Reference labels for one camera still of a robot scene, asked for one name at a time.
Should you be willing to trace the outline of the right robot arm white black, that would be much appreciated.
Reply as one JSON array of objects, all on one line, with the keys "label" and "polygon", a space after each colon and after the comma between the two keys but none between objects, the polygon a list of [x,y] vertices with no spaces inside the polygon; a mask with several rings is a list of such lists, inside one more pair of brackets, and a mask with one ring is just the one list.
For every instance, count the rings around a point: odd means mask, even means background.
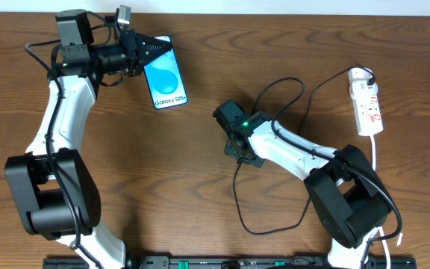
[{"label": "right robot arm white black", "polygon": [[247,114],[228,100],[213,113],[228,136],[225,154],[238,164],[271,161],[303,181],[321,224],[332,237],[328,263],[364,268],[368,245],[393,210],[393,200],[366,156],[353,145],[320,146],[263,112]]}]

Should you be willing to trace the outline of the blue Galaxy smartphone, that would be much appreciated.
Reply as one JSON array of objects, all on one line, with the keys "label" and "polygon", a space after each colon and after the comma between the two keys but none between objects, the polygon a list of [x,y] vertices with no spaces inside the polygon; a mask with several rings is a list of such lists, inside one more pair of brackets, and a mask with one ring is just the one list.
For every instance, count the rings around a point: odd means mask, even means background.
[{"label": "blue Galaxy smartphone", "polygon": [[156,110],[184,105],[188,102],[174,49],[170,49],[145,66],[144,73],[152,104]]}]

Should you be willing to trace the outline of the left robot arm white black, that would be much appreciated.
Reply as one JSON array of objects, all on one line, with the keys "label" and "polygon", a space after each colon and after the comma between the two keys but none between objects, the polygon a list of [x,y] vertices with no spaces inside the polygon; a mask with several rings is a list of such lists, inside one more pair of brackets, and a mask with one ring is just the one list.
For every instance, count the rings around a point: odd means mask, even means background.
[{"label": "left robot arm white black", "polygon": [[172,49],[170,41],[129,28],[131,10],[104,16],[108,29],[95,43],[90,12],[56,14],[59,37],[44,64],[49,101],[37,135],[23,155],[4,167],[24,230],[76,252],[87,268],[138,268],[140,263],[102,221],[99,190],[85,165],[86,121],[106,75],[133,77]]}]

